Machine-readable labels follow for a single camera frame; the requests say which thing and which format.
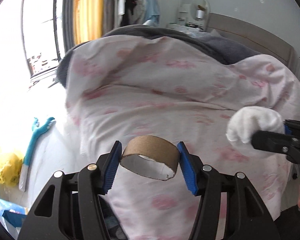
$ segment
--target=black gripper frame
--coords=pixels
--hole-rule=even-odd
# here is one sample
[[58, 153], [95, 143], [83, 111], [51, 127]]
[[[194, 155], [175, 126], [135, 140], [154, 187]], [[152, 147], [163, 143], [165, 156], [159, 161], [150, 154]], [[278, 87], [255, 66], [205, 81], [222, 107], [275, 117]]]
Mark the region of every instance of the black gripper frame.
[[189, 154], [183, 142], [180, 145], [195, 173], [198, 189], [195, 195], [201, 196], [190, 240], [216, 238], [222, 192], [227, 193], [224, 240], [280, 240], [266, 205], [242, 172], [231, 176], [212, 167], [209, 170], [210, 166], [205, 171], [200, 158]]
[[[190, 240], [215, 239], [221, 192], [227, 193], [224, 240], [280, 239], [268, 209], [246, 176], [220, 174], [212, 167], [204, 171], [200, 158], [190, 155], [183, 142], [180, 144], [195, 172], [195, 195], [201, 196]], [[121, 143], [116, 141], [109, 154], [99, 157], [96, 169], [88, 165], [77, 173], [55, 173], [31, 207], [18, 240], [110, 240], [98, 195], [105, 195], [110, 189], [104, 187], [105, 174], [113, 156], [119, 164], [121, 153]], [[76, 221], [73, 191], [79, 195], [80, 219]]]
[[[107, 193], [106, 170], [112, 158], [117, 158], [118, 168], [121, 154], [122, 145], [116, 141], [110, 153], [99, 157], [96, 167], [88, 165], [80, 172], [66, 175], [57, 171], [31, 207], [18, 240], [110, 240], [98, 195]], [[74, 223], [72, 193], [75, 191], [80, 219]]]
[[286, 120], [290, 135], [257, 131], [251, 140], [257, 150], [285, 154], [288, 161], [300, 165], [300, 121]]

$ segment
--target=blue gripper pad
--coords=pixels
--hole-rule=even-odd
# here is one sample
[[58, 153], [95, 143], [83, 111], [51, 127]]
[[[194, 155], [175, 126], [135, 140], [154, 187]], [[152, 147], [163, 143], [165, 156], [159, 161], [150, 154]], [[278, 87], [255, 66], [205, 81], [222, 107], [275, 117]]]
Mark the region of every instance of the blue gripper pad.
[[180, 152], [179, 164], [187, 188], [191, 191], [193, 195], [196, 195], [198, 192], [197, 179], [196, 174], [194, 172], [194, 168], [189, 159], [190, 154], [183, 142], [178, 143], [177, 148]]
[[110, 158], [110, 160], [107, 164], [107, 168], [104, 173], [103, 191], [105, 192], [105, 194], [107, 194], [108, 190], [112, 188], [114, 177], [115, 174], [117, 173], [117, 169], [119, 166], [121, 154], [122, 154], [122, 144], [121, 142], [116, 141], [108, 157]]
[[292, 135], [292, 131], [289, 129], [289, 126], [288, 126], [288, 125], [285, 125], [285, 126], [284, 126], [284, 132], [285, 132], [285, 134], [287, 134], [287, 135]]

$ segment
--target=light blue towel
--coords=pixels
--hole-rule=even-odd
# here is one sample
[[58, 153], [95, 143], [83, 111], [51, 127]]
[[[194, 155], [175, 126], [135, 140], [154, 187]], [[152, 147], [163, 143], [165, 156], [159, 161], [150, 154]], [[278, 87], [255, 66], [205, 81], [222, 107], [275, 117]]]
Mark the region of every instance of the light blue towel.
[[146, 0], [146, 13], [143, 22], [152, 20], [156, 24], [159, 24], [160, 8], [158, 0]]

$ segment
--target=toilet paper roll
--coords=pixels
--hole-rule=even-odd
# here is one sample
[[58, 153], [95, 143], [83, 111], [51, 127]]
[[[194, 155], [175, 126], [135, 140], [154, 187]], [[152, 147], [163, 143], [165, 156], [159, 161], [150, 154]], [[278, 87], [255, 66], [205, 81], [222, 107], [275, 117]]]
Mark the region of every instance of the toilet paper roll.
[[204, 17], [204, 11], [197, 10], [196, 17], [197, 17], [197, 19], [203, 19], [203, 17]]
[[179, 163], [180, 152], [165, 139], [143, 135], [133, 138], [120, 161], [124, 168], [144, 177], [172, 179]]

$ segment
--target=bed headboard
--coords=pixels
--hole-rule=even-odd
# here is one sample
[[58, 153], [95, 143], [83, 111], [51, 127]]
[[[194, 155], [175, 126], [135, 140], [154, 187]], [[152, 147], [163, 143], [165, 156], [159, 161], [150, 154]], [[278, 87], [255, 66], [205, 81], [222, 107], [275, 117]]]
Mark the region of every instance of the bed headboard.
[[211, 32], [213, 29], [223, 37], [277, 58], [297, 74], [299, 58], [295, 49], [274, 34], [235, 18], [210, 13], [206, 31]]

